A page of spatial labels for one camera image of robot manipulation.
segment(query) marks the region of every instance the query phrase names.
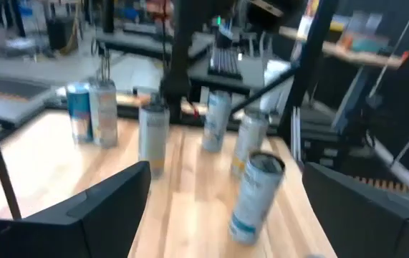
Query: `white can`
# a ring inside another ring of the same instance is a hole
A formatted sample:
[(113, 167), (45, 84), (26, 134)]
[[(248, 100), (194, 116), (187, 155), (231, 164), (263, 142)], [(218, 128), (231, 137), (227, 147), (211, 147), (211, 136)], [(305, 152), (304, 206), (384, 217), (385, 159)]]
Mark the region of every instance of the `white can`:
[(150, 163), (152, 179), (164, 173), (169, 109), (162, 104), (147, 104), (139, 109), (139, 160)]
[(259, 151), (269, 127), (269, 116), (260, 110), (246, 111), (239, 126), (238, 141), (234, 149), (231, 172), (240, 176), (250, 153)]
[(231, 96), (227, 92), (209, 94), (208, 112), (204, 123), (202, 146), (210, 152), (219, 152), (223, 145), (226, 126), (231, 113)]
[(118, 145), (117, 89), (112, 80), (90, 80), (93, 141), (103, 148)]
[(256, 242), (284, 177), (284, 168), (284, 163), (271, 154), (255, 152), (250, 155), (238, 202), (231, 215), (233, 240), (243, 244)]

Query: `wooden tabletop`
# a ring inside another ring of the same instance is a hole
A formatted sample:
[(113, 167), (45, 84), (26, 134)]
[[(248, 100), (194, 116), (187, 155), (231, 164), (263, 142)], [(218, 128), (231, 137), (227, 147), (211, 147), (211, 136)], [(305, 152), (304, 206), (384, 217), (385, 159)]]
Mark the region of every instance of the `wooden tabletop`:
[[(281, 27), (279, 29), (279, 33), (280, 35), (293, 40), (305, 41), (307, 39), (306, 37), (299, 36), (296, 29), (292, 29), (289, 27)], [(401, 57), (395, 55), (391, 57), (384, 57), (382, 55), (369, 52), (353, 52), (331, 42), (324, 42), (324, 44), (322, 45), (322, 51), (325, 54), (332, 55), (346, 62), (351, 62), (359, 65), (384, 67), (387, 64), (389, 68), (397, 69), (402, 64)]]
[[(138, 161), (138, 123), (118, 121), (119, 146), (74, 145), (69, 116), (46, 112), (2, 143), (23, 216), (95, 185)], [(284, 142), (263, 149), (286, 163), (261, 238), (253, 247), (231, 240), (228, 221), (238, 193), (230, 174), (237, 135), (227, 133), (217, 154), (201, 149), (202, 130), (171, 126), (165, 174), (150, 195), (129, 257), (336, 257), (304, 192), (301, 173)], [(10, 218), (0, 184), (0, 218)]]

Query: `energy drink can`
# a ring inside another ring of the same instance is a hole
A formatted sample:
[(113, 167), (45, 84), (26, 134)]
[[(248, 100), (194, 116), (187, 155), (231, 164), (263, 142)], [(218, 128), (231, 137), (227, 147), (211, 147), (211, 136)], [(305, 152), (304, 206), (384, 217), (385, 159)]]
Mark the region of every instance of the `energy drink can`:
[(92, 141), (89, 84), (76, 82), (66, 87), (72, 137), (76, 143)]
[(202, 142), (205, 150), (210, 152), (221, 150), (230, 113), (231, 96), (229, 93), (222, 91), (210, 93)]
[(149, 103), (139, 109), (139, 160), (150, 163), (152, 179), (163, 175), (168, 131), (169, 109), (165, 105)]
[(284, 163), (268, 153), (249, 157), (239, 198), (230, 221), (230, 235), (243, 244), (254, 244), (284, 177)]
[(117, 89), (112, 80), (90, 81), (90, 107), (94, 142), (111, 148), (118, 144)]
[(231, 171), (240, 176), (250, 153), (258, 151), (266, 136), (269, 126), (269, 116), (260, 110), (246, 111), (239, 126), (238, 141), (234, 149)]

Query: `aluminum can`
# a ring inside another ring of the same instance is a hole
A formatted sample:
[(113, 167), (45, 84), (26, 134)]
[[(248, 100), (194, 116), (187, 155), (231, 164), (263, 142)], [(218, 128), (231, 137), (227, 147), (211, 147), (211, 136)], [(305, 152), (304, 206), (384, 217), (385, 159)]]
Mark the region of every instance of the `aluminum can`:
[(269, 153), (249, 156), (231, 215), (230, 235), (242, 244), (255, 244), (284, 178), (284, 163)]
[(90, 80), (92, 135), (103, 148), (118, 145), (117, 89), (112, 80)]
[(210, 152), (219, 152), (223, 145), (226, 126), (231, 113), (231, 96), (227, 92), (209, 94), (208, 112), (204, 123), (202, 146)]
[(92, 141), (90, 93), (87, 82), (74, 82), (66, 86), (67, 109), (76, 143)]
[(150, 163), (152, 179), (164, 173), (168, 131), (169, 109), (165, 105), (149, 103), (139, 109), (139, 160)]
[(250, 153), (259, 151), (269, 127), (269, 116), (260, 110), (246, 110), (239, 126), (238, 140), (234, 149), (231, 172), (236, 176), (244, 173)]

